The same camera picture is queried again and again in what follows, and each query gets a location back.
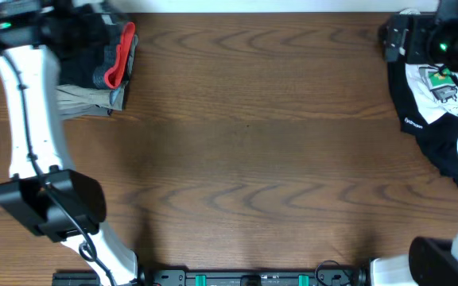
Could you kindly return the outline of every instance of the wood grain surface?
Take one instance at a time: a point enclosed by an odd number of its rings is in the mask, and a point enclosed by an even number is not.
[[[388,14],[134,15],[127,109],[65,122],[79,172],[146,266],[305,269],[453,238],[458,190],[400,133]],[[0,82],[0,183],[10,130]],[[0,285],[87,269],[0,208]]]

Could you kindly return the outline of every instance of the red fabric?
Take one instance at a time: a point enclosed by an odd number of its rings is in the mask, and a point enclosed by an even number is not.
[[[110,89],[116,89],[122,82],[123,75],[125,74],[126,62],[128,61],[128,54],[130,53],[130,47],[135,34],[135,24],[129,22],[123,28],[121,34],[120,44],[116,47],[116,62],[114,67],[104,75],[105,84]]]

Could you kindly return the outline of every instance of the green light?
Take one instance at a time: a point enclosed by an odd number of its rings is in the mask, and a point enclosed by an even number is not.
[[[8,29],[9,27],[11,27],[12,24],[9,23],[9,22],[4,22],[4,23],[1,23],[0,24],[0,29]]]

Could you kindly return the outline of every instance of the white wall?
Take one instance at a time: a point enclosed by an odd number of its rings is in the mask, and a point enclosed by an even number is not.
[[[93,0],[74,0],[93,2]],[[123,12],[396,12],[434,11],[438,0],[110,0]]]

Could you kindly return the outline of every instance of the cable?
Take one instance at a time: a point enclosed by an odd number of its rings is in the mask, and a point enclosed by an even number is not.
[[[37,163],[37,155],[33,153],[33,146],[31,144],[31,136],[29,133],[29,119],[28,119],[28,111],[26,106],[25,100],[25,92],[24,90],[27,88],[26,85],[22,82],[21,73],[17,70],[15,63],[10,59],[10,57],[6,54],[6,52],[2,52],[2,57],[6,60],[10,69],[15,74],[15,78],[17,79],[17,89],[20,91],[21,94],[21,104],[22,104],[22,116],[24,118],[24,131],[25,131],[25,142],[28,149],[28,159],[33,166],[33,170],[37,174],[38,181],[40,186],[45,190],[45,194],[51,199],[51,201],[64,213],[64,215],[70,220],[73,226],[77,229],[77,231],[82,234],[84,238],[84,242],[79,245],[79,255],[87,262],[95,262],[105,273],[109,281],[111,282],[111,286],[116,286],[115,279],[111,273],[111,271],[105,266],[104,263],[98,259],[98,254],[96,252],[95,244],[93,240],[89,237],[86,231],[80,226],[79,222],[75,218],[73,218],[68,211],[64,208],[61,201],[56,196],[56,191],[58,191],[50,182],[45,179],[44,173],[41,171],[40,166]]]
[[[325,282],[323,282],[321,279],[319,279],[319,275],[318,275],[319,273],[318,273],[318,272],[319,272],[319,268],[320,268],[321,266],[323,266],[323,264],[328,263],[328,262],[340,266],[339,262],[337,262],[337,261],[326,260],[326,261],[321,262],[321,263],[316,267],[316,271],[314,271],[314,277],[316,278],[317,283],[319,283],[319,284],[321,284],[321,285],[323,285],[323,286],[330,286],[330,285],[327,285]],[[342,270],[342,272],[346,275],[346,277],[349,279],[349,283],[346,283],[346,284],[344,284],[344,285],[349,285],[349,284],[351,283],[351,276],[350,276],[349,274],[347,274],[347,272],[346,272],[344,269],[341,269],[341,270]]]

